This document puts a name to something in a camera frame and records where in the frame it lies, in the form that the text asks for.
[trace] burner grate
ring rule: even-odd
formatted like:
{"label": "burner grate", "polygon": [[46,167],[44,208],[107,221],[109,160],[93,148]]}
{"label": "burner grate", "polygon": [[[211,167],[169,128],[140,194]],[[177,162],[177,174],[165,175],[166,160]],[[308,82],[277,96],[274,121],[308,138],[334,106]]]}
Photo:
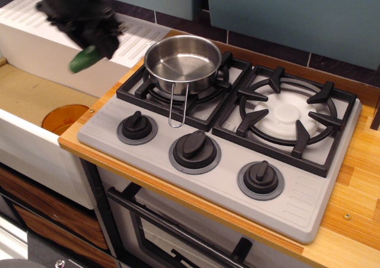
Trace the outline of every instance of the burner grate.
{"label": "burner grate", "polygon": [[[231,68],[241,70],[235,81],[230,81],[229,70]],[[230,99],[230,94],[237,88],[237,85],[250,77],[252,72],[250,62],[238,60],[232,56],[232,53],[225,52],[215,85],[188,98],[185,124],[199,130],[209,131],[223,109],[222,106]],[[160,115],[169,116],[170,97],[165,96],[165,93],[156,89],[156,86],[149,79],[145,66],[140,67],[134,75],[117,89],[116,97]],[[185,103],[181,98],[179,96],[173,105],[172,118],[176,121],[183,119]],[[196,115],[199,108],[204,109],[207,107],[210,107],[210,110],[208,110],[210,113],[207,111],[206,117],[200,118]]]}
{"label": "burner grate", "polygon": [[[270,110],[268,108],[257,110],[258,104],[265,107],[269,96],[278,98],[282,92],[295,92],[297,95],[307,96],[305,101],[309,105],[323,104],[329,114],[314,111],[308,113],[308,116],[318,126],[321,124],[321,128],[311,135],[303,122],[295,119],[294,138],[279,138],[263,132],[258,125],[268,118]],[[328,81],[323,85],[288,75],[282,67],[271,70],[257,66],[253,76],[236,90],[230,103],[221,113],[213,127],[213,134],[313,174],[326,177],[355,100],[355,94],[335,89],[332,82]],[[235,130],[235,126],[231,126],[232,122],[229,118],[236,108],[239,108],[240,120],[238,120]],[[331,138],[333,141],[327,148],[329,151],[324,162],[318,163],[304,156],[303,153],[306,149],[313,144],[318,146],[326,138]]]}

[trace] green object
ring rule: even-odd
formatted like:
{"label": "green object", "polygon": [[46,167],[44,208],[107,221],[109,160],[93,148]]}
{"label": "green object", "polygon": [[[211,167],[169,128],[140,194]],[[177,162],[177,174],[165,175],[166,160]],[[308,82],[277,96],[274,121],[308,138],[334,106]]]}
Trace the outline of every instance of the green object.
{"label": "green object", "polygon": [[83,49],[70,62],[70,70],[73,73],[78,73],[88,67],[94,65],[103,59],[103,55],[93,45]]}

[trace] wall tile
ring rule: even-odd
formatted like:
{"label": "wall tile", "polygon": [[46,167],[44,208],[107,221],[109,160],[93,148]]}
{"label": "wall tile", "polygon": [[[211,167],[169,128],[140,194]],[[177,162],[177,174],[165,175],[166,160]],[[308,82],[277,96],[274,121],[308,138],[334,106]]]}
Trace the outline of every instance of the wall tile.
{"label": "wall tile", "polygon": [[135,5],[126,4],[124,2],[119,2],[116,0],[104,0],[106,1],[115,12],[120,14],[125,14],[130,17],[139,18],[141,20],[146,20],[151,23],[155,23],[154,11],[148,10],[146,8],[137,7]]}
{"label": "wall tile", "polygon": [[380,71],[374,71],[313,54],[309,67],[380,88]]}
{"label": "wall tile", "polygon": [[227,31],[211,26],[210,13],[201,11],[194,21],[184,20],[156,12],[157,23],[172,29],[185,31],[211,40],[227,42]]}
{"label": "wall tile", "polygon": [[302,66],[307,66],[309,60],[309,52],[282,46],[232,31],[229,32],[229,44]]}

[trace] knob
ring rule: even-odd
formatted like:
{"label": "knob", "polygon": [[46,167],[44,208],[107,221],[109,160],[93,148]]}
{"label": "knob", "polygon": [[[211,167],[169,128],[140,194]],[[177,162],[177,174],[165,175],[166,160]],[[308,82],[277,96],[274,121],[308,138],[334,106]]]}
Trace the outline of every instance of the knob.
{"label": "knob", "polygon": [[139,140],[148,136],[152,132],[150,120],[136,111],[133,115],[126,118],[122,125],[122,134],[131,140]]}
{"label": "knob", "polygon": [[217,149],[211,138],[203,130],[182,136],[173,149],[178,164],[190,169],[204,168],[211,164]]}
{"label": "knob", "polygon": [[257,194],[269,194],[278,186],[278,176],[273,167],[262,161],[250,166],[243,177],[246,187]]}

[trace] wooden countertop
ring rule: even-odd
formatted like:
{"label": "wooden countertop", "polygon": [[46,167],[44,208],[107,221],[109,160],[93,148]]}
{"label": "wooden countertop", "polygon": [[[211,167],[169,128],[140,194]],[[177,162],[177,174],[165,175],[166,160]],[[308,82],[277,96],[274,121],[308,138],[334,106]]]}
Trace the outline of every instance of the wooden countertop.
{"label": "wooden countertop", "polygon": [[[172,30],[168,36],[180,34]],[[363,103],[347,154],[340,169],[318,234],[310,244],[301,244],[243,216],[224,209],[187,190],[172,185],[131,165],[78,142],[77,132],[143,64],[126,73],[89,111],[58,139],[61,147],[80,158],[120,175],[151,191],[174,200],[240,233],[298,258],[315,267],[380,267],[380,131],[370,129],[380,89],[325,72],[301,67],[255,52],[217,43],[221,51],[270,68],[282,66],[286,73],[354,92]]]}

